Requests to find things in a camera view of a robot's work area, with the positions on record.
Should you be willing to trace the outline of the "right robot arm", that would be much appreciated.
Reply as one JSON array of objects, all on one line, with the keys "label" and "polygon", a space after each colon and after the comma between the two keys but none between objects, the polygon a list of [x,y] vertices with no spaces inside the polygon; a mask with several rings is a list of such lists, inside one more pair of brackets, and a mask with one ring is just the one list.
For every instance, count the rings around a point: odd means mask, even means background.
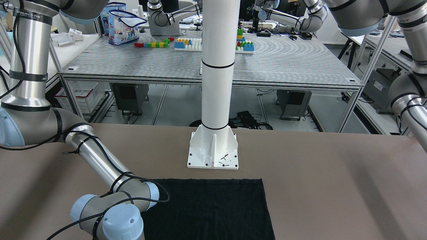
[{"label": "right robot arm", "polygon": [[143,238],[141,217],[159,202],[159,185],[130,172],[94,134],[84,118],[52,108],[45,98],[52,19],[62,12],[73,20],[96,19],[107,0],[11,0],[13,50],[9,77],[12,87],[1,95],[1,148],[23,150],[64,142],[110,184],[103,196],[84,195],[73,205],[74,226],[96,240]]}]

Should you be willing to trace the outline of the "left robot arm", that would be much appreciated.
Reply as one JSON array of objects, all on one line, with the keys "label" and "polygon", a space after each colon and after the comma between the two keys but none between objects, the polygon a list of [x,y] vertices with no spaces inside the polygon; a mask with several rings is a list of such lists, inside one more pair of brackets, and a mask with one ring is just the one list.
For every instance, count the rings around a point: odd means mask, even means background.
[{"label": "left robot arm", "polygon": [[396,18],[407,43],[402,50],[412,58],[410,69],[389,87],[388,102],[426,149],[426,8],[425,0],[326,0],[340,30],[361,36],[375,29],[385,15]]}]

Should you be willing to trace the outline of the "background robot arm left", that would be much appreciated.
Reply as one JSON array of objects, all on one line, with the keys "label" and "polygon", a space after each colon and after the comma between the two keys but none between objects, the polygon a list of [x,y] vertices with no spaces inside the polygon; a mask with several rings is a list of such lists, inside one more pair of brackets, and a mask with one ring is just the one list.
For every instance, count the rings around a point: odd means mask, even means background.
[{"label": "background robot arm left", "polygon": [[165,11],[167,6],[161,0],[148,0],[148,24],[152,36],[180,36],[179,21],[192,15],[199,15],[202,12],[202,0],[193,0],[189,6],[176,11]]}]

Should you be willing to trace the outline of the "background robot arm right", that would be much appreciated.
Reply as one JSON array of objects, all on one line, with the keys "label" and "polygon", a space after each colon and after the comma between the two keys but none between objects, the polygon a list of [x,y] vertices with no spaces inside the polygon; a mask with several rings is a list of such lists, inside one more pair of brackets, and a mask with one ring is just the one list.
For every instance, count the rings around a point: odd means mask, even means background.
[{"label": "background robot arm right", "polygon": [[326,20],[329,10],[320,0],[303,0],[307,7],[306,18],[296,17],[275,9],[279,6],[279,0],[256,0],[254,11],[258,12],[260,20],[273,20],[280,24],[291,26],[299,32],[316,32]]}]

